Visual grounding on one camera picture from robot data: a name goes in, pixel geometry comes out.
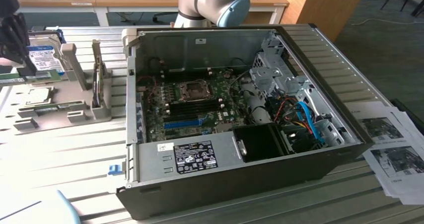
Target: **blue pcie slot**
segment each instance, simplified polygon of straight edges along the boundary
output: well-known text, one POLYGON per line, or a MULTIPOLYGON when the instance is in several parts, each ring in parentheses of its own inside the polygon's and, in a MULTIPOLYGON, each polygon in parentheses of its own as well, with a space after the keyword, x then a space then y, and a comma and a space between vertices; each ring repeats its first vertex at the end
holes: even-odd
POLYGON ((192 121, 180 121, 180 122, 172 122, 164 124, 164 129, 172 129, 172 128, 183 128, 189 126, 201 126, 203 119, 192 120, 192 121))

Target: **power supply label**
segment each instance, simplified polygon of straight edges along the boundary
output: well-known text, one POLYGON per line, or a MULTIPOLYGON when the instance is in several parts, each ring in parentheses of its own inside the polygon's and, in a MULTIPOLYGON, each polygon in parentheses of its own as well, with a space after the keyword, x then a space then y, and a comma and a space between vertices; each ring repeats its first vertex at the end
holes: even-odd
POLYGON ((211 141, 173 146, 179 174, 216 168, 217 161, 211 141))

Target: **blue label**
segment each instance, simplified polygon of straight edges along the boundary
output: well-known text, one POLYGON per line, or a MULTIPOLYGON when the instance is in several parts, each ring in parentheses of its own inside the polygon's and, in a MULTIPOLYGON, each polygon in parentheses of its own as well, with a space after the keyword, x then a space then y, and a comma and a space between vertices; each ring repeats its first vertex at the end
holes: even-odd
POLYGON ((53 50, 52 46, 28 46, 29 51, 53 50))

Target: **blue clip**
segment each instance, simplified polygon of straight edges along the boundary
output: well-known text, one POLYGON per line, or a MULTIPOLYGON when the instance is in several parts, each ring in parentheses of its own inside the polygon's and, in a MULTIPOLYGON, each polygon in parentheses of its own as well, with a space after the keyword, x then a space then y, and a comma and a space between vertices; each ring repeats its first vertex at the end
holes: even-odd
POLYGON ((121 172, 121 165, 113 164, 108 166, 108 175, 119 175, 123 174, 121 172))

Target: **printed photo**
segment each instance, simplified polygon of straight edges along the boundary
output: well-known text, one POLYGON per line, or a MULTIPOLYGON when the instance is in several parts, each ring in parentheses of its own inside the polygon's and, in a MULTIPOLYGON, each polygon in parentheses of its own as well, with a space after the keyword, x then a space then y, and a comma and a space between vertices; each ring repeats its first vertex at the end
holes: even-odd
POLYGON ((424 172, 424 161, 411 146, 371 151, 389 178, 424 172))
POLYGON ((371 138, 376 140, 389 140, 403 138, 399 130, 393 126, 388 118, 368 118, 359 121, 371 138))

